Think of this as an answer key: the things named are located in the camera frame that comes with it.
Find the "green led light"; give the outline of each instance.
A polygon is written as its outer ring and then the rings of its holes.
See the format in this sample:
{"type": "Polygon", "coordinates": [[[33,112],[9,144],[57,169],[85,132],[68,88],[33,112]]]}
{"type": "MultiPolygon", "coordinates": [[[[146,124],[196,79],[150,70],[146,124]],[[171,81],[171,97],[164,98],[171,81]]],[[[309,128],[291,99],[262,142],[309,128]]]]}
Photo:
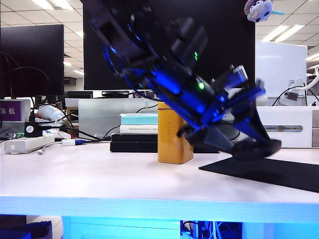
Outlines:
{"type": "Polygon", "coordinates": [[[201,82],[201,83],[198,84],[198,87],[199,87],[201,90],[204,90],[205,84],[201,82]]]}

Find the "tabletop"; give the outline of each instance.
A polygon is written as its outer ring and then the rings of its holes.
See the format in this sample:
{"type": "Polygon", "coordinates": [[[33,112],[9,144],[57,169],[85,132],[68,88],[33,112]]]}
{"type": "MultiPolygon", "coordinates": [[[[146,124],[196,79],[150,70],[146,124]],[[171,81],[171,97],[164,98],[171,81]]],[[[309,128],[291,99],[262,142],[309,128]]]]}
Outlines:
{"type": "MultiPolygon", "coordinates": [[[[3,214],[319,222],[318,193],[198,169],[226,153],[173,165],[155,153],[111,153],[107,143],[54,145],[43,155],[5,155],[0,146],[3,214]]],[[[282,149],[270,158],[319,164],[317,155],[282,149]]]]}

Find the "robotic arm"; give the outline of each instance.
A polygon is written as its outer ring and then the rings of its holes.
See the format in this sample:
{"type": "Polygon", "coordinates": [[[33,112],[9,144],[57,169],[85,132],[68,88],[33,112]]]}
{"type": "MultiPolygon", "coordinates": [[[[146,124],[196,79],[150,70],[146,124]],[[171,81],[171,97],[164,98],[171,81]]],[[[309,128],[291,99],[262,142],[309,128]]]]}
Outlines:
{"type": "Polygon", "coordinates": [[[187,125],[178,136],[201,142],[238,159],[267,157],[281,147],[263,128],[255,99],[265,93],[263,83],[247,86],[231,98],[228,90],[243,86],[248,78],[243,66],[231,66],[218,79],[206,81],[193,71],[208,37],[192,18],[177,19],[164,28],[147,0],[82,0],[92,15],[91,24],[108,47],[105,54],[114,73],[152,89],[187,125]],[[129,68],[117,71],[109,51],[125,60],[129,68]],[[234,126],[251,138],[236,145],[217,129],[225,113],[235,116],[234,126]]]}

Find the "light blue book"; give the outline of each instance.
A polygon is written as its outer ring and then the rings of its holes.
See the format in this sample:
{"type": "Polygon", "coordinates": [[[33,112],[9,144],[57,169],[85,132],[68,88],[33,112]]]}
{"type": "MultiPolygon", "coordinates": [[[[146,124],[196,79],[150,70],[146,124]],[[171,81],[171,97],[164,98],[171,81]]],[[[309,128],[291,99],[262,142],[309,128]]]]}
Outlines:
{"type": "Polygon", "coordinates": [[[156,113],[121,114],[122,125],[157,125],[159,116],[156,113]]]}

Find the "stuffed toy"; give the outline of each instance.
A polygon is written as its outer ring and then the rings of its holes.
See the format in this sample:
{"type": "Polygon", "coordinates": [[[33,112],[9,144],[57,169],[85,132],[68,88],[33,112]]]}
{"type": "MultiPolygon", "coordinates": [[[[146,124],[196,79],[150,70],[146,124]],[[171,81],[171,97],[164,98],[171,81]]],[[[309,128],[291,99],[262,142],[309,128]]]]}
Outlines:
{"type": "Polygon", "coordinates": [[[250,21],[267,21],[273,13],[273,7],[273,0],[248,0],[245,5],[245,13],[250,21]]]}

